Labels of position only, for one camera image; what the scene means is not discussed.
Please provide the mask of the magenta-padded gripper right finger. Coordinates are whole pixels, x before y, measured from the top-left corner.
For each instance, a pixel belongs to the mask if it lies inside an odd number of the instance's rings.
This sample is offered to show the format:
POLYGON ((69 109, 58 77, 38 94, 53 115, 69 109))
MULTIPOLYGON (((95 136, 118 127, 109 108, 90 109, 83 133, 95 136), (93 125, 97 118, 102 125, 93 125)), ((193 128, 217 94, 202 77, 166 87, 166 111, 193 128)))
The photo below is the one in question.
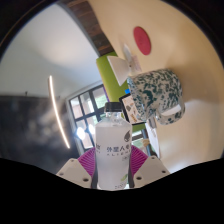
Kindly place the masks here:
POLYGON ((129 164, 129 187, 140 188, 159 180, 170 172, 156 156, 147 156, 139 148, 131 148, 129 164))

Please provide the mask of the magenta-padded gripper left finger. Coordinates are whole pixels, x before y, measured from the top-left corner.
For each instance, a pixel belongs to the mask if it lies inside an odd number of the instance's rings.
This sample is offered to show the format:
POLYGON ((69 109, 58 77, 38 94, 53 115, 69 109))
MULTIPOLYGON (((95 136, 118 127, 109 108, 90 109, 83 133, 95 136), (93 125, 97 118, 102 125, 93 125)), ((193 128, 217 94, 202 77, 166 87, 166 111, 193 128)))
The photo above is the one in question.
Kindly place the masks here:
POLYGON ((70 158, 57 176, 84 188, 91 188, 96 170, 95 149, 91 148, 78 159, 70 158))

